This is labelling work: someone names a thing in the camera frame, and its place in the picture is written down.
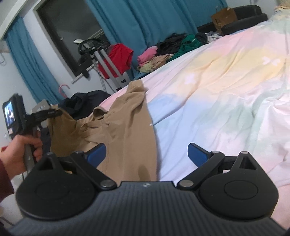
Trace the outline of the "person's left hand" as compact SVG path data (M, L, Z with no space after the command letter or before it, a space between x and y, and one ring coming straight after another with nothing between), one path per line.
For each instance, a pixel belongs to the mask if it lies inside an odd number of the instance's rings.
M32 135L16 135L9 143L4 152L1 153L1 161L10 180L26 171L24 165L25 146L32 145L35 150L33 156L39 161L43 155L43 143L40 139L40 131Z

